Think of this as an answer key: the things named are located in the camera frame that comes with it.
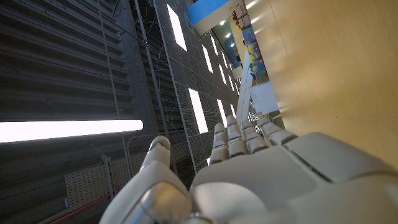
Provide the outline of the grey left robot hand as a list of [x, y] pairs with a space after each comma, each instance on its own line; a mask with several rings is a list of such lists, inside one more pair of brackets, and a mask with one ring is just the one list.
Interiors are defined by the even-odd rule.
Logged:
[[157, 136], [101, 223], [397, 222], [396, 169], [326, 134], [229, 116], [189, 187], [170, 170], [170, 153]]

